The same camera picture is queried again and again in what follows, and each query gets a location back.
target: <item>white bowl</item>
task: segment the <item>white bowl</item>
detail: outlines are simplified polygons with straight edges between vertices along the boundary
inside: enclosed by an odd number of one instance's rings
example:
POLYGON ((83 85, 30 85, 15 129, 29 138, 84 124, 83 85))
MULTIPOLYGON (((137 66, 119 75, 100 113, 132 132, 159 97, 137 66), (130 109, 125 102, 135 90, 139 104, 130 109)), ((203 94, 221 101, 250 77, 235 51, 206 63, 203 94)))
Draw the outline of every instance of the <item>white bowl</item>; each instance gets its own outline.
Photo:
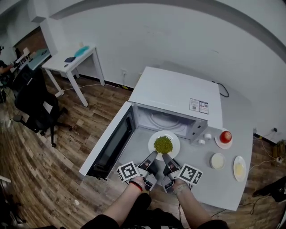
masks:
POLYGON ((225 165, 225 157, 221 153, 215 153, 210 159, 210 165, 215 170, 221 170, 225 165))
MULTIPOLYGON (((178 137, 170 131, 158 131, 155 134, 153 134, 151 138, 149 139, 148 149, 150 153, 152 153, 155 150, 154 142, 156 141, 157 138, 163 137, 163 136, 167 136, 171 140, 171 143, 173 145, 173 150, 169 152, 168 155, 173 159, 175 156, 178 155, 181 145, 180 145, 180 141, 178 137)), ((156 156, 156 159, 159 161, 163 161, 163 154, 158 153, 158 155, 156 156)))

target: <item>red apple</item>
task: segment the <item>red apple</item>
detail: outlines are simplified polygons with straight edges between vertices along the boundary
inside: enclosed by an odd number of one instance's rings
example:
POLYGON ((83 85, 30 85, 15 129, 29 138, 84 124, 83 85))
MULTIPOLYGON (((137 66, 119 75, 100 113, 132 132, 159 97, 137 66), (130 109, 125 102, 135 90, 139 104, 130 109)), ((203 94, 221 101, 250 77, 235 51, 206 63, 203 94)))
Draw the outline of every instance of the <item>red apple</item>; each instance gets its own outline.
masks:
POLYGON ((231 133, 229 131, 224 131, 221 133, 219 139, 224 144, 229 143, 232 139, 231 133))

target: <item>desk leg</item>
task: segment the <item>desk leg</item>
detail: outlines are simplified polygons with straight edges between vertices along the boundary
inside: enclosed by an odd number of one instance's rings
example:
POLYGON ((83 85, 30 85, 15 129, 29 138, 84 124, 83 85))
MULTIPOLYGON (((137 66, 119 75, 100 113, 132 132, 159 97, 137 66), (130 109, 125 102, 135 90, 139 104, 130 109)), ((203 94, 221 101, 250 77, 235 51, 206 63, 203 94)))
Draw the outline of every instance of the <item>desk leg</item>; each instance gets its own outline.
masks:
POLYGON ((94 49, 93 51, 93 62, 94 62, 94 66, 95 66, 95 71, 97 73, 97 76, 100 80, 100 83, 102 86, 105 85, 105 82, 104 82, 104 77, 103 77, 103 74, 102 74, 102 70, 101 70, 101 67, 100 67, 100 63, 99 63, 99 59, 98 59, 98 56, 97 56, 97 51, 96 49, 94 49))
POLYGON ((79 77, 80 77, 80 75, 79 75, 78 70, 75 68, 75 69, 74 69, 74 71, 75 71, 76 77, 77 77, 77 78, 79 78, 79 77))
POLYGON ((49 69, 45 69, 45 71, 47 72, 48 76, 50 77, 50 79, 53 81, 55 87, 57 88, 57 90, 59 91, 56 94, 56 97, 59 97, 60 95, 63 95, 63 90, 60 88, 60 86, 58 85, 57 81, 55 81, 55 78, 53 76, 53 74, 50 72, 49 69))
POLYGON ((76 93, 77 93, 78 97, 80 98, 81 102, 83 103, 83 105, 84 106, 88 106, 88 102, 86 102, 86 100, 84 98, 84 95, 82 94, 79 86, 77 85, 76 80, 73 77, 72 73, 71 72, 67 72, 67 77, 70 80, 70 82, 71 82, 71 84, 73 86, 73 89, 76 91, 76 93))
POLYGON ((10 180, 10 179, 8 179, 8 178, 6 178, 6 177, 2 177, 2 176, 0 176, 0 180, 3 180, 3 181, 6 181, 6 182, 11 183, 11 180, 10 180))

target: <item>microwave door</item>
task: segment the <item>microwave door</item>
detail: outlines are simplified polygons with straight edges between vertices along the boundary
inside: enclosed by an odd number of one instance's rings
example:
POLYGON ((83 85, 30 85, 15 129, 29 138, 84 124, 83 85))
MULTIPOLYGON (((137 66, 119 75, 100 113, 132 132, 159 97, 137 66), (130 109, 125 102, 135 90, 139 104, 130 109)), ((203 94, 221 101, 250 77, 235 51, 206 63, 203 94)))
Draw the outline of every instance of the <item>microwave door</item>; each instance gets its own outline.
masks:
POLYGON ((94 146, 80 173, 106 179, 134 131, 133 107, 125 102, 94 146))

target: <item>yellow food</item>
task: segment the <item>yellow food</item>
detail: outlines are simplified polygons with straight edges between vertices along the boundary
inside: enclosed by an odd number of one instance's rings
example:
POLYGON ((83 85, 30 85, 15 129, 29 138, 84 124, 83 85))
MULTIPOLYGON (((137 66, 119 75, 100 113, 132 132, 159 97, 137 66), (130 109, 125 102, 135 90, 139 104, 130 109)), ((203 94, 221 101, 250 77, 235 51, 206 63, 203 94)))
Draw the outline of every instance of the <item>yellow food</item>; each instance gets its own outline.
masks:
POLYGON ((244 175, 244 168, 242 164, 236 164, 236 175, 241 177, 244 175))

